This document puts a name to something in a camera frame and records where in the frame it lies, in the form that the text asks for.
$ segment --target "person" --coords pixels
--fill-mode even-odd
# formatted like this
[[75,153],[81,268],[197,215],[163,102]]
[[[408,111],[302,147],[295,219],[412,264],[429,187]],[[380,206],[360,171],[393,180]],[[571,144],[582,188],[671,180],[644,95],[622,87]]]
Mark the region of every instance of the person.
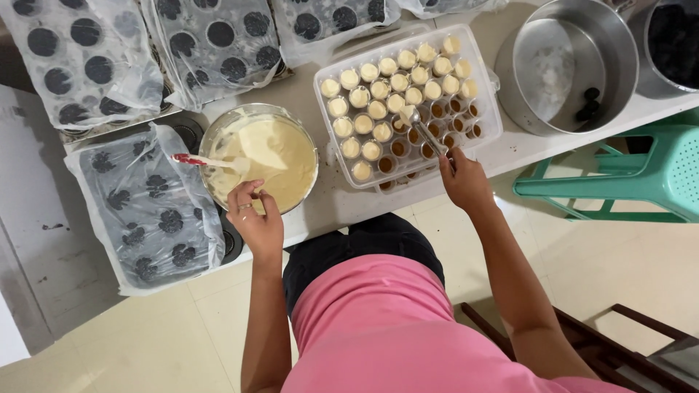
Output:
[[[253,255],[243,392],[629,392],[573,350],[481,165],[449,154],[454,170],[441,156],[442,180],[480,237],[517,362],[455,322],[433,248],[392,213],[302,242],[282,274],[282,218],[255,180],[228,195],[227,217]],[[265,215],[251,207],[257,198]]]

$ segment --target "black pants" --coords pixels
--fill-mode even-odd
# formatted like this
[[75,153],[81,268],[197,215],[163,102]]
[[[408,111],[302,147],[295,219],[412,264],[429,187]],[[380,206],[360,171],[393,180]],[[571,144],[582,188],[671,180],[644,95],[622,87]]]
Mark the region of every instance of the black pants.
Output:
[[287,249],[291,256],[284,268],[284,294],[291,317],[301,292],[329,268],[369,254],[406,257],[427,266],[444,285],[442,264],[427,238],[408,221],[387,213],[349,226],[349,234],[330,232]]

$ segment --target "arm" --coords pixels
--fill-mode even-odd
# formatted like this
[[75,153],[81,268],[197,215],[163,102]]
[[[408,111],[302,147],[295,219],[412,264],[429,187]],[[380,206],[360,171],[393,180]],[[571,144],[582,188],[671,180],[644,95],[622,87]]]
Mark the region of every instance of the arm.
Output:
[[[240,385],[247,392],[279,392],[291,371],[291,341],[282,285],[284,225],[274,198],[254,189],[263,180],[242,182],[228,195],[226,217],[252,251],[250,313]],[[238,206],[260,199],[266,215]]]
[[454,204],[469,215],[480,237],[493,298],[517,361],[541,378],[599,379],[563,335],[543,287],[495,203],[483,168],[460,149],[451,153],[453,173],[447,158],[440,157],[444,186]]

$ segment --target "pink shirt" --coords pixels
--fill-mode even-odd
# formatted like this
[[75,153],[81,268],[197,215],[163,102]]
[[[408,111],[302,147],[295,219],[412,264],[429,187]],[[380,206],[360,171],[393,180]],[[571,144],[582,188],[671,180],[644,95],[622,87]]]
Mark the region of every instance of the pink shirt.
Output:
[[626,393],[587,378],[545,380],[454,321],[419,262],[365,255],[313,280],[294,306],[299,359],[282,392]]

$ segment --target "hand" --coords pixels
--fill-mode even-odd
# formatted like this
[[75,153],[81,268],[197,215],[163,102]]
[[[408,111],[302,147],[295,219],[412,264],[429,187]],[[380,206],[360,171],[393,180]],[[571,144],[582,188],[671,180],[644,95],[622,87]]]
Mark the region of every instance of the hand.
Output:
[[[233,188],[228,194],[229,211],[226,218],[243,237],[254,258],[265,261],[278,258],[281,262],[284,223],[274,198],[265,190],[255,193],[255,189],[263,184],[264,180],[245,181]],[[252,206],[239,208],[252,203],[253,199],[262,202],[265,215],[257,214]]]
[[447,155],[454,160],[454,171],[447,156],[439,157],[439,169],[447,195],[454,205],[462,208],[469,216],[490,206],[497,206],[490,182],[479,162],[472,161],[461,149],[451,149]]

